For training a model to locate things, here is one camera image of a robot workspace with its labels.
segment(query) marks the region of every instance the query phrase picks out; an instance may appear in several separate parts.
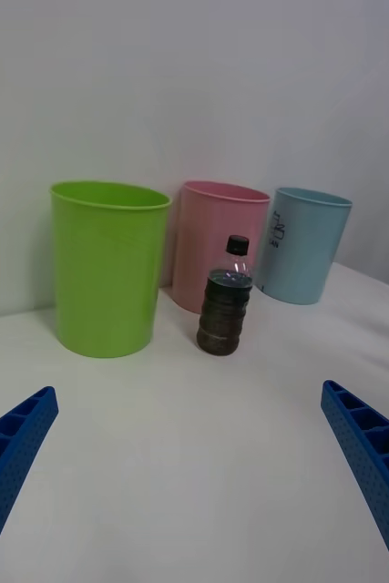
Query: white tablecloth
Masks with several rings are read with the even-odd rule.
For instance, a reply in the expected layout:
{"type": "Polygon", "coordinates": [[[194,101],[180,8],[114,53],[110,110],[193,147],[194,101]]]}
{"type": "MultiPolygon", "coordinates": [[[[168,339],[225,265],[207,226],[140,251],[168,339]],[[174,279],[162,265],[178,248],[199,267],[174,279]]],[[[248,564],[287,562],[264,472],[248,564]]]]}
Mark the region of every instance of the white tablecloth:
{"type": "Polygon", "coordinates": [[[389,583],[389,554],[320,408],[332,378],[389,417],[389,287],[334,265],[322,301],[254,290],[213,357],[162,291],[150,346],[70,353],[52,312],[0,318],[0,416],[60,413],[0,537],[0,583],[389,583]]]}

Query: cup rim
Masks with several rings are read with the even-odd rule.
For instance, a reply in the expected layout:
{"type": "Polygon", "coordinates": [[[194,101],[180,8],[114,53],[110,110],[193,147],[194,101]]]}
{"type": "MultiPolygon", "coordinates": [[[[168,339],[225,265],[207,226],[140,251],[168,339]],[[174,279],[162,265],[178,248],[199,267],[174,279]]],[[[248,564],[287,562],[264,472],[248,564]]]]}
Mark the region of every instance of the cup rim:
{"type": "Polygon", "coordinates": [[[352,207],[352,201],[339,197],[336,194],[329,194],[320,190],[299,189],[295,187],[279,187],[277,194],[290,197],[291,199],[311,202],[311,204],[321,204],[328,207],[352,207]]]}
{"type": "Polygon", "coordinates": [[[73,204],[79,204],[86,207],[97,207],[100,209],[113,209],[113,210],[158,210],[158,209],[166,209],[170,206],[172,200],[166,194],[162,192],[158,192],[157,190],[149,189],[147,187],[139,186],[137,184],[128,184],[127,182],[111,182],[107,180],[62,180],[61,182],[56,182],[50,188],[51,194],[59,199],[67,200],[73,204]],[[105,202],[97,202],[93,200],[83,200],[77,199],[72,196],[68,196],[67,193],[59,192],[59,188],[61,187],[68,187],[72,185],[82,185],[84,187],[90,187],[93,185],[105,185],[110,188],[119,188],[119,187],[129,187],[138,191],[138,193],[153,193],[154,195],[159,195],[159,198],[162,199],[162,202],[157,204],[148,204],[148,205],[128,205],[128,204],[107,204],[105,202]]]}
{"type": "Polygon", "coordinates": [[[228,200],[229,202],[246,202],[250,204],[267,204],[271,200],[270,194],[266,192],[261,192],[260,190],[250,189],[245,186],[240,186],[239,184],[231,184],[229,182],[218,182],[215,180],[188,180],[183,184],[183,188],[195,192],[196,194],[202,194],[206,197],[211,197],[212,199],[228,200]],[[239,190],[241,195],[243,192],[250,194],[253,198],[242,198],[240,196],[229,196],[224,194],[218,194],[213,192],[216,188],[229,187],[233,190],[239,190]]]}

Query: black bottle cap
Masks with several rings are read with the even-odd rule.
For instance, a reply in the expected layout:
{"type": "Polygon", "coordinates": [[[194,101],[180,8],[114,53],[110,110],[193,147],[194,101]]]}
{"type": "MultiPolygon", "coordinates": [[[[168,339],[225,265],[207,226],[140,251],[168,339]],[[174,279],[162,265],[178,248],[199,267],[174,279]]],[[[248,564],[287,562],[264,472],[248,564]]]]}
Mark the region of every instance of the black bottle cap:
{"type": "Polygon", "coordinates": [[[244,255],[247,255],[248,248],[249,240],[247,237],[242,237],[241,235],[230,235],[228,238],[228,245],[226,247],[227,253],[243,257],[244,255]]]}

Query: pink plastic cup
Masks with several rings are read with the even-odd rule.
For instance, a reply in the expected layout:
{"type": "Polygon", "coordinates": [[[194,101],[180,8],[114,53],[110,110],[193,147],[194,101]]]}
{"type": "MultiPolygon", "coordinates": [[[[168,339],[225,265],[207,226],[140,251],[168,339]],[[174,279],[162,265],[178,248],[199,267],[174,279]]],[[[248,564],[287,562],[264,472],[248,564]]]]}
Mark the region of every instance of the pink plastic cup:
{"type": "Polygon", "coordinates": [[[200,313],[210,270],[226,250],[230,235],[248,237],[255,261],[270,197],[243,186],[191,180],[181,192],[173,300],[200,313]]]}

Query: white wall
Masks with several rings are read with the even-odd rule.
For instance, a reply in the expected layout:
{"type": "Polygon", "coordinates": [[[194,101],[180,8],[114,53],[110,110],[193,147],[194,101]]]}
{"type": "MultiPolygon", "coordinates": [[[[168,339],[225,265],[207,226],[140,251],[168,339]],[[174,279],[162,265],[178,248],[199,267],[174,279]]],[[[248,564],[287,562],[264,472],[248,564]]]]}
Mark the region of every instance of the white wall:
{"type": "Polygon", "coordinates": [[[0,313],[53,300],[83,178],[350,197],[337,259],[389,281],[389,0],[0,0],[0,313]]]}

